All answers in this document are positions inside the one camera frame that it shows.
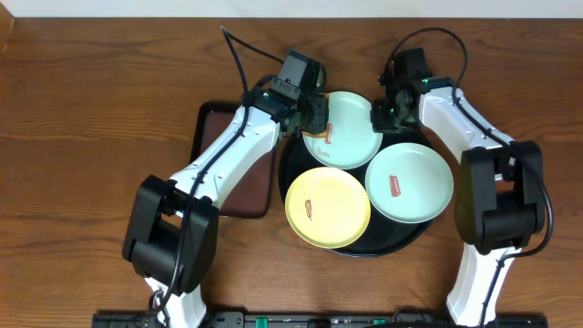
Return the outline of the mint green plate top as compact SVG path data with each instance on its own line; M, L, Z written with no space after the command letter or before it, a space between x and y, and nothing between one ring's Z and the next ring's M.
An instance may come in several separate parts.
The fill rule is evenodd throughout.
M383 135L373 131L372 104L347 91L328 94L329 118L322 137L303 135L310 154L328 167L355 169L370 161L381 147Z

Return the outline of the mint green plate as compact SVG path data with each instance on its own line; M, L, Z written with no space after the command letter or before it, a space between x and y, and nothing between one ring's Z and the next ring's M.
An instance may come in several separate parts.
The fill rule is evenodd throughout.
M365 174L373 206L390 220L417 224L432 220L448 206L454 179L446 161L417 143L398 143L377 153Z
M328 167L355 169L370 161L381 147L383 135L373 131L372 104L347 91L328 94L329 118L322 137L303 135L310 154Z

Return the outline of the orange green scrub sponge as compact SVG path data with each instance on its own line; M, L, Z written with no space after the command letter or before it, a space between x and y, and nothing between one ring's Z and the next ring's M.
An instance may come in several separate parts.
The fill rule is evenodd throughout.
M303 135L311 138L325 138L328 134L329 99L326 93L309 97L305 101L304 113L300 130Z

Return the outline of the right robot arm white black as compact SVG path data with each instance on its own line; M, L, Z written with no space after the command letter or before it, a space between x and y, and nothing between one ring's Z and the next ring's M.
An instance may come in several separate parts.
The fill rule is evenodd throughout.
M459 163L455 225L464 250L446 305L455 324L483 327L496 318L512 261L541 251L527 248L531 237L552 230L541 149L491 125L451 77L381 77L380 84L385 98L373 103L374 130L429 128Z

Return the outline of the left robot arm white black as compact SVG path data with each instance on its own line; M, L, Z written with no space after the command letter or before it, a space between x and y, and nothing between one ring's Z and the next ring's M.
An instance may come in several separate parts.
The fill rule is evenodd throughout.
M240 106L222 134L185 169L139 186L122 256L152 290L148 313L128 327L200 327L207 307L200 284L217 249L219 211L233 188L278 141L298 130L322 134L329 95L296 99L282 109L270 91Z

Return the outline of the black rectangular tray brown liquid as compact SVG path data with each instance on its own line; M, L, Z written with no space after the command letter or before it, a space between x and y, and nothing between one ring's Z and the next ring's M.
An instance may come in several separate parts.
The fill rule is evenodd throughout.
M199 157L231 123L239 105L232 102L203 103L193 135L189 161ZM274 149L259 158L233 188L220 208L221 216L259 219L269 208Z

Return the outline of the mint green plate right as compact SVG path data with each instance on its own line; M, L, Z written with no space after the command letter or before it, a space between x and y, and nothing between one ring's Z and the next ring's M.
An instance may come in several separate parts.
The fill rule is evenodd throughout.
M398 143L377 153L365 174L373 206L390 220L417 224L432 220L448 206L454 179L446 161L417 143Z

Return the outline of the yellow plate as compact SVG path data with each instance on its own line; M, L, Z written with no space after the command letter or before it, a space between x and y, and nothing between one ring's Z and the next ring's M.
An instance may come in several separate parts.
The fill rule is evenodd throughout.
M357 241L371 218L364 186L335 168L309 169L297 177L285 197L287 220L303 240L324 249Z

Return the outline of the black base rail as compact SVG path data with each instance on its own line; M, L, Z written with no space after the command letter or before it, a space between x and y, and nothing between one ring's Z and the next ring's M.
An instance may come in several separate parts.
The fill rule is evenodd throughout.
M96 313L92 328L152 328L164 324L154 314ZM397 313L389 316L278 315L216 312L202 320L202 328L384 328L442 327L453 321L431 313Z

